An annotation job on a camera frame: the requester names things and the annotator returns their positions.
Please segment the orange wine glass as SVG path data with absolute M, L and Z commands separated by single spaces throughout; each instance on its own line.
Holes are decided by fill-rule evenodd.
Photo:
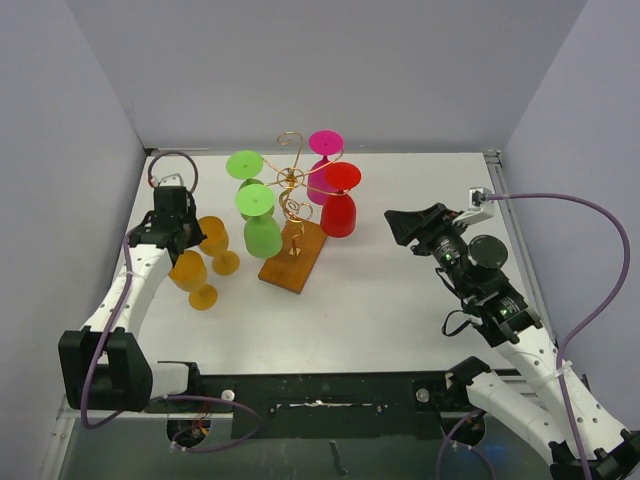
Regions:
M 229 249 L 229 236 L 224 222 L 215 216 L 198 220 L 206 239 L 199 244 L 203 254 L 212 258 L 212 270 L 222 276 L 235 273 L 240 265 L 238 255 Z
M 169 272 L 169 278 L 188 294 L 189 305 L 205 311 L 215 305 L 218 291 L 208 283 L 208 271 L 202 256 L 192 250 L 181 254 Z

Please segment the orange wine glass front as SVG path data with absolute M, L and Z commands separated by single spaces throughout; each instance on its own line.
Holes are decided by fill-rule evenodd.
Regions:
M 208 271 L 202 256 L 192 250 L 181 254 L 169 272 L 169 278 L 188 294 L 189 305 L 205 311 L 215 305 L 218 291 L 208 283 Z

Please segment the red wine glass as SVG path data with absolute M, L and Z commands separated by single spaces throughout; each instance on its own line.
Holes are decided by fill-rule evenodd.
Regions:
M 323 205 L 320 226 L 326 235 L 344 238 L 356 228 L 357 207 L 349 192 L 360 183 L 361 171 L 348 162 L 335 162 L 325 171 L 326 181 L 334 192 Z

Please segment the green wine glass front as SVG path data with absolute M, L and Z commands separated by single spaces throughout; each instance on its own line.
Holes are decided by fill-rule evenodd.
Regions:
M 268 259 L 282 249 L 280 227 L 273 218 L 275 196 L 263 184 L 248 184 L 236 194 L 235 205 L 246 217 L 243 230 L 248 253 L 256 258 Z

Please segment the green wine glass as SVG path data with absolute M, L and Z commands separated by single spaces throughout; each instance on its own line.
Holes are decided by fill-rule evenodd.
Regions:
M 268 259 L 282 249 L 280 227 L 273 218 L 275 196 L 263 184 L 248 184 L 236 194 L 235 205 L 246 217 L 243 230 L 248 253 L 256 258 Z
M 226 162 L 226 171 L 234 179 L 240 180 L 239 190 L 261 184 L 257 175 L 264 167 L 263 157 L 252 150 L 234 152 Z

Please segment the magenta wine glass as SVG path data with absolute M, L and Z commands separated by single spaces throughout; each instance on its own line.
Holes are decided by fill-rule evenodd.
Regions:
M 323 205 L 335 189 L 326 180 L 325 170 L 332 162 L 331 156 L 340 158 L 344 152 L 344 139 L 336 131 L 320 130 L 308 140 L 311 151 L 321 158 L 311 168 L 307 176 L 307 197 L 316 205 Z

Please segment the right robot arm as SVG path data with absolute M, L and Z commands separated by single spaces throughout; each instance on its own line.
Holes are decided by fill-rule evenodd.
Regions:
M 481 212 L 388 210 L 397 244 L 432 257 L 437 273 L 471 317 L 474 329 L 532 389 L 531 401 L 471 356 L 445 374 L 445 395 L 459 409 L 480 409 L 525 441 L 555 479 L 624 479 L 639 465 L 639 434 L 606 411 L 563 359 L 541 317 L 502 267 L 508 249 L 498 238 L 463 234 Z

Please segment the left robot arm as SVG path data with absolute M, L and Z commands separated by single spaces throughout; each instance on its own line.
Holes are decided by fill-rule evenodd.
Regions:
M 167 277 L 187 291 L 204 284 L 206 269 L 194 250 L 204 238 L 192 193 L 178 175 L 168 177 L 154 189 L 151 210 L 125 236 L 124 263 L 104 299 L 80 329 L 59 340 L 71 408 L 139 412 L 162 397 L 183 411 L 200 405 L 204 387 L 194 365 L 147 359 L 138 336 Z

